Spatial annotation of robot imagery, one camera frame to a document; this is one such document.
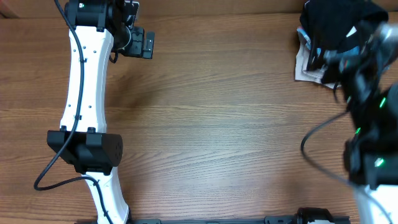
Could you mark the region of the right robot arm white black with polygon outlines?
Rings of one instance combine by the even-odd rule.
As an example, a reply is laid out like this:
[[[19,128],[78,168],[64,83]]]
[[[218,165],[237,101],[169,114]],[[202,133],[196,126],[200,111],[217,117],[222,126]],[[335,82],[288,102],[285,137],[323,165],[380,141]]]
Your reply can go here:
[[[322,83],[340,84],[356,128],[343,160],[364,223],[397,223],[397,84],[381,90],[397,60],[397,24],[360,21],[360,52],[329,56]]]

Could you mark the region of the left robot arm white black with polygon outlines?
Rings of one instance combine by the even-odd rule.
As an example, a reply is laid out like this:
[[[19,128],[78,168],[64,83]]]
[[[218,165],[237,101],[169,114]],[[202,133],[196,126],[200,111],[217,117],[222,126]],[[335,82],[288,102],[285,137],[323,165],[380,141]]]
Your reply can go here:
[[[74,0],[59,11],[69,28],[70,78],[60,127],[47,133],[47,144],[88,184],[98,223],[131,223],[118,177],[123,140],[107,132],[106,74],[119,56],[152,58],[155,34],[135,25],[137,1]]]

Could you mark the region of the black t-shirt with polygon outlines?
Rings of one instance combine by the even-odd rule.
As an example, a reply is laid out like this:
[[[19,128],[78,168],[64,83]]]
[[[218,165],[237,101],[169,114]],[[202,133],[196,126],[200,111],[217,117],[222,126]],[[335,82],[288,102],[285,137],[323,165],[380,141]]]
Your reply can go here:
[[[377,26],[388,20],[388,12],[371,1],[307,1],[300,15],[302,29],[309,38],[307,69],[321,69],[327,53],[358,54]]]

